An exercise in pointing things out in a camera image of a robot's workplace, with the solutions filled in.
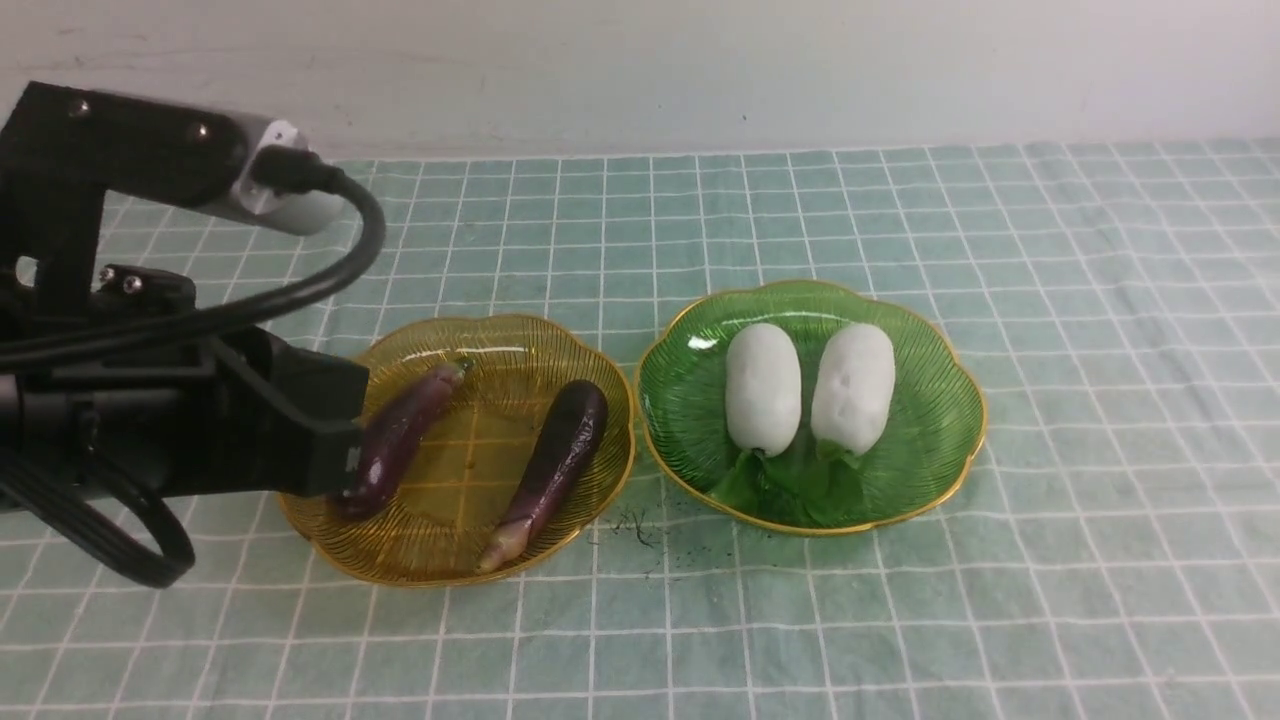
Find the black gripper body left arm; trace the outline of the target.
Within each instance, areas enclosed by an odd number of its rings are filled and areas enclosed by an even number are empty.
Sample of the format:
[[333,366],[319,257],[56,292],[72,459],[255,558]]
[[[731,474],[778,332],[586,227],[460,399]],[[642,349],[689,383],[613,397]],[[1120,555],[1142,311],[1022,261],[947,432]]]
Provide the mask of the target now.
[[78,363],[3,369],[3,447],[38,477],[102,498],[115,464],[164,498],[352,484],[369,369],[257,325],[152,340]]

